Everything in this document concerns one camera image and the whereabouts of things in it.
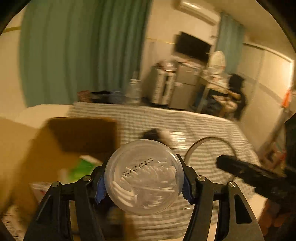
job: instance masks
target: white drawer unit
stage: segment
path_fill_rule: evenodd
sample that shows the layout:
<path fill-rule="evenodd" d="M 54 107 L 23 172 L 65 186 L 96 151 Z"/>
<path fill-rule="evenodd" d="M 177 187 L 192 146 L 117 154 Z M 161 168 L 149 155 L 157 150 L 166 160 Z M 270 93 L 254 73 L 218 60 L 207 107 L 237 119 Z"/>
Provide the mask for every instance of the white drawer unit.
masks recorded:
<path fill-rule="evenodd" d="M 152 104 L 168 105 L 173 93 L 175 79 L 175 73 L 153 67 L 149 78 L 149 101 Z"/>

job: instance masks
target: cabinet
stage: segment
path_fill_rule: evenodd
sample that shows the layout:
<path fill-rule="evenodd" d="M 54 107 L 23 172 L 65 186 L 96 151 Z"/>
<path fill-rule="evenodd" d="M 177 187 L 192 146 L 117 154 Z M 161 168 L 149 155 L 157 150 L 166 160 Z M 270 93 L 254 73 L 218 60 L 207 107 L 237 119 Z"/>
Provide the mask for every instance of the cabinet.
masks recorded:
<path fill-rule="evenodd" d="M 170 102 L 176 74 L 152 67 L 148 78 L 147 97 L 152 104 L 167 105 Z"/>
<path fill-rule="evenodd" d="M 189 107 L 189 102 L 196 90 L 199 73 L 200 69 L 198 68 L 183 64 L 177 65 L 175 87 L 169 104 L 170 108 L 185 110 Z"/>

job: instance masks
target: white lampshade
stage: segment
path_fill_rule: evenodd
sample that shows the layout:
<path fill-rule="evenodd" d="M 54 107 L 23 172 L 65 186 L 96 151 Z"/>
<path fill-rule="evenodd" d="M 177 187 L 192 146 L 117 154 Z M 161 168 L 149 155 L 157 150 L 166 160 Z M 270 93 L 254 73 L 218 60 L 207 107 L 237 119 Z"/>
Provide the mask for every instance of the white lampshade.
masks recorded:
<path fill-rule="evenodd" d="M 208 70 L 210 74 L 221 74 L 225 69 L 225 56 L 222 51 L 215 51 L 208 62 Z"/>

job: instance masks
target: metal screw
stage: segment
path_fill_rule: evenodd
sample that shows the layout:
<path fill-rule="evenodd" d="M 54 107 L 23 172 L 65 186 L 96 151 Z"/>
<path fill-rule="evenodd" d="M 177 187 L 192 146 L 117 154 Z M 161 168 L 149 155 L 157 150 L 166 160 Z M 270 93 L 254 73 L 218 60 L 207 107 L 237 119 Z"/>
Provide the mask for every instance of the metal screw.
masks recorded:
<path fill-rule="evenodd" d="M 201 182 L 205 181 L 205 177 L 204 176 L 198 176 L 197 179 Z"/>
<path fill-rule="evenodd" d="M 56 188 L 56 187 L 58 187 L 59 186 L 59 182 L 54 182 L 54 183 L 52 183 L 52 187 L 53 188 Z"/>
<path fill-rule="evenodd" d="M 237 186 L 235 182 L 230 182 L 228 183 L 228 185 L 232 188 L 235 188 Z"/>
<path fill-rule="evenodd" d="M 86 175 L 83 177 L 83 181 L 88 182 L 91 180 L 91 176 L 90 175 Z"/>

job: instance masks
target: bed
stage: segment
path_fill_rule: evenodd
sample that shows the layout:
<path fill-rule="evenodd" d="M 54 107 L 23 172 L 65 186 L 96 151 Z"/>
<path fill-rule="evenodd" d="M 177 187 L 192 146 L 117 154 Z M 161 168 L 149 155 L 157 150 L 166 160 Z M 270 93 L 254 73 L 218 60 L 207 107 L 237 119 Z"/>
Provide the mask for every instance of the bed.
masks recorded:
<path fill-rule="evenodd" d="M 76 102 L 74 105 L 39 105 L 27 108 L 15 119 L 16 122 L 34 128 L 40 128 L 48 118 L 64 116 L 101 116 L 111 117 L 120 122 L 121 144 L 139 139 L 144 131 L 152 128 L 166 128 L 169 131 L 183 132 L 190 146 L 195 141 L 209 136 L 223 138 L 230 142 L 239 159 L 259 164 L 253 147 L 242 134 L 238 126 L 229 120 L 215 116 L 186 111 L 165 110 L 160 108 L 125 106 L 114 104 L 90 104 Z M 174 150 L 184 157 L 187 149 Z M 225 143 L 212 141 L 204 143 L 193 155 L 188 165 L 199 175 L 204 175 L 212 182 L 226 183 L 230 175 L 215 167 L 215 158 L 222 154 L 232 155 Z M 235 178 L 250 206 L 259 217 L 265 198 L 255 194 L 252 187 L 241 179 Z M 212 214 L 212 225 L 208 240 L 214 240 L 215 223 L 217 221 L 217 205 Z M 141 217 L 130 215 L 139 240 L 182 240 L 190 221 L 193 207 L 183 199 L 182 195 L 161 213 Z"/>

